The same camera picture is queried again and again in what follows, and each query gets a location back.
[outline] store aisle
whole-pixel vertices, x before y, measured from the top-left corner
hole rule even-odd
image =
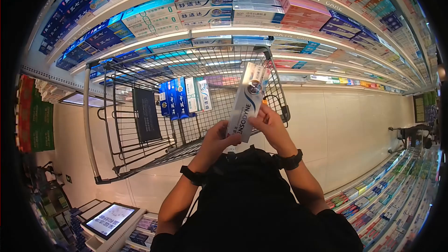
[[[387,150],[399,141],[389,126],[412,126],[412,98],[355,89],[286,88],[286,100],[291,111],[288,131],[304,161],[321,184],[324,192],[363,175],[387,157]],[[104,121],[91,109],[91,131],[98,167],[103,178],[114,176],[110,160]],[[76,207],[97,198],[116,201],[158,212],[162,201],[176,184],[181,165],[190,159],[161,165],[142,171],[129,179],[106,185],[96,185],[85,144],[82,108],[55,105],[54,134],[56,151],[42,153],[41,161],[52,158],[58,172],[69,175],[73,184],[65,181],[64,190]],[[109,126],[113,125],[108,118]],[[116,136],[112,148],[117,150]],[[248,144],[273,152],[262,134],[251,137]]]

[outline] person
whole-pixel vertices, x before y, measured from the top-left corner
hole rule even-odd
[[[393,127],[389,127],[390,131],[395,131],[395,130],[400,130],[400,137],[399,139],[403,140],[404,144],[406,144],[406,142],[404,141],[407,137],[411,137],[411,147],[415,147],[416,144],[416,140],[417,139],[422,139],[423,141],[423,147],[426,149],[429,149],[432,147],[432,140],[433,140],[433,128],[431,126],[427,126],[424,124],[418,124],[416,126],[412,126],[412,127],[406,127],[406,128],[393,128]],[[421,136],[417,135],[417,132],[421,130],[422,134]]]
[[[227,121],[210,128],[188,164],[190,174],[183,166],[184,174],[160,207],[151,251],[362,251],[354,228],[328,208],[321,186],[297,159],[302,153],[280,115],[262,104],[249,123],[278,154],[253,145],[238,154],[222,154],[240,143],[241,136],[223,137]],[[279,165],[285,165],[299,204]],[[197,177],[203,186],[198,207],[182,225],[198,189]]]

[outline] black shirt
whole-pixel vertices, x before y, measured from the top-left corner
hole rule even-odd
[[[225,162],[224,175],[210,175],[197,211],[175,235],[154,237],[151,251],[362,251],[344,216],[314,215],[297,204],[278,169],[255,152]]]

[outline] metal wire basket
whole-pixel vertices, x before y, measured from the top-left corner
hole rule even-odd
[[[125,179],[139,171],[193,156],[199,150],[206,131],[223,119],[229,119],[235,94],[244,70],[252,62],[271,70],[266,87],[267,104],[280,114],[284,123],[290,114],[270,49],[264,45],[225,45],[189,47],[151,53],[124,61],[114,58],[95,60],[87,64],[84,87],[84,122],[92,170],[97,184]],[[104,107],[106,88],[112,89],[115,126],[104,120],[116,177],[102,179],[93,153],[88,107],[88,78],[91,68],[104,70]],[[186,119],[170,120],[161,114],[158,102],[159,85],[175,78],[199,77],[207,80],[212,100],[211,111],[198,112]],[[135,108],[135,90],[154,92],[160,138],[147,140],[139,132],[137,121],[141,111]],[[113,150],[111,133],[116,133],[118,150]]]

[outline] black wristband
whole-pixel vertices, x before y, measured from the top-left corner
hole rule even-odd
[[[297,149],[297,155],[295,156],[281,157],[278,154],[275,154],[272,157],[276,161],[279,170],[284,168],[286,171],[292,171],[299,166],[299,163],[302,160],[302,156],[302,150]]]
[[[185,177],[187,177],[191,183],[195,186],[202,186],[204,173],[201,172],[193,172],[186,165],[181,167],[180,171]]]

